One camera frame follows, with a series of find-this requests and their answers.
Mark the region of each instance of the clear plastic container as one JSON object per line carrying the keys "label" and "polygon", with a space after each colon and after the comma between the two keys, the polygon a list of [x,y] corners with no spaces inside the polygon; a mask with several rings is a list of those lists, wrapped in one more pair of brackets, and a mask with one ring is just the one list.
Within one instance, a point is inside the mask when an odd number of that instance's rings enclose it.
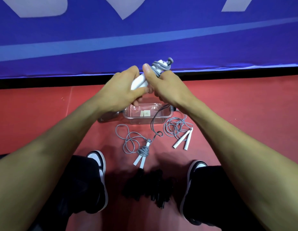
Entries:
{"label": "clear plastic container", "polygon": [[[165,103],[156,98],[143,98],[143,101],[139,103],[138,107],[130,105],[123,110],[123,116],[129,120],[130,124],[150,124],[154,115],[162,108]],[[141,117],[141,111],[150,111],[150,116]],[[155,124],[164,123],[173,114],[172,109],[169,107],[158,113],[154,119]]]}

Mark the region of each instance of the hand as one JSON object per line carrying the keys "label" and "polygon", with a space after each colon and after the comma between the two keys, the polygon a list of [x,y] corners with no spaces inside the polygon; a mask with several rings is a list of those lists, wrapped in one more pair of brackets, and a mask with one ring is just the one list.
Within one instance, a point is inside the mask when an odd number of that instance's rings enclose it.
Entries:
{"label": "hand", "polygon": [[151,87],[154,88],[155,96],[161,101],[186,112],[186,104],[196,99],[181,79],[172,71],[168,70],[158,78],[148,64],[143,65],[145,77]]}
{"label": "hand", "polygon": [[137,99],[149,92],[149,88],[140,87],[131,90],[132,82],[139,76],[137,66],[116,73],[96,94],[104,112],[117,112],[125,109],[131,103],[138,106]]}

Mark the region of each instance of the person's left hand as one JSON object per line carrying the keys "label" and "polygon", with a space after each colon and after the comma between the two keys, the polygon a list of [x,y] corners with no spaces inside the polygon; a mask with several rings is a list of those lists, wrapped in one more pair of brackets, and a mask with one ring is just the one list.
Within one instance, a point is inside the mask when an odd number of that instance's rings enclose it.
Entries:
{"label": "person's left hand", "polygon": [[137,66],[116,73],[96,94],[99,104],[104,112],[117,112],[125,109],[130,104],[138,106],[138,100],[149,92],[149,88],[140,87],[131,90],[132,82],[139,76]]}

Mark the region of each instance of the white shoe sole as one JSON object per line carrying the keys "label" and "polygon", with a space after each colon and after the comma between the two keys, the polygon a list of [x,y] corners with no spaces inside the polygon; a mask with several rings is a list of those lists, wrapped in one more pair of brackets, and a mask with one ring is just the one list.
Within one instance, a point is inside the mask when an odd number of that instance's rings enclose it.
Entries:
{"label": "white shoe sole", "polygon": [[98,150],[96,150],[98,153],[100,153],[100,155],[101,155],[101,158],[102,158],[102,161],[103,161],[103,165],[104,165],[104,168],[103,168],[103,175],[101,175],[100,174],[100,178],[101,178],[101,182],[102,182],[102,184],[103,184],[103,186],[104,186],[104,193],[105,193],[105,205],[103,206],[103,208],[100,210],[100,211],[102,211],[104,208],[106,208],[106,206],[107,206],[107,204],[108,204],[108,194],[107,194],[107,190],[106,190],[106,186],[105,186],[105,172],[106,172],[106,160],[105,160],[105,157],[104,157],[104,155],[103,155],[103,153],[102,152],[100,152],[100,151],[98,151]]}
{"label": "white shoe sole", "polygon": [[198,161],[199,161],[199,160],[194,160],[193,163],[191,163],[191,165],[190,165],[190,167],[189,167],[189,169],[188,169],[188,172],[187,172],[187,187],[186,187],[185,195],[184,195],[184,197],[183,197],[183,199],[182,199],[182,202],[181,202],[181,204],[180,204],[180,214],[181,214],[181,216],[182,216],[186,221],[188,221],[188,220],[185,218],[185,216],[184,216],[184,214],[183,214],[183,205],[184,205],[184,202],[185,202],[185,197],[186,197],[186,195],[187,195],[187,193],[188,193],[188,191],[189,191],[189,189],[190,189],[190,172],[191,172],[192,168],[194,167],[194,165],[195,165]]}

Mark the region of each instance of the person's right thumb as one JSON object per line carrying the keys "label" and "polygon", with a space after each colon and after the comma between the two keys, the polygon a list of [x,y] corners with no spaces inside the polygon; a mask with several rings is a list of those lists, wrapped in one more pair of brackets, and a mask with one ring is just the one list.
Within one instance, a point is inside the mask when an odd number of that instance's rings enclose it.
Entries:
{"label": "person's right thumb", "polygon": [[143,71],[148,83],[151,84],[153,87],[155,87],[159,82],[159,78],[156,77],[154,71],[151,69],[151,67],[148,64],[143,65]]}

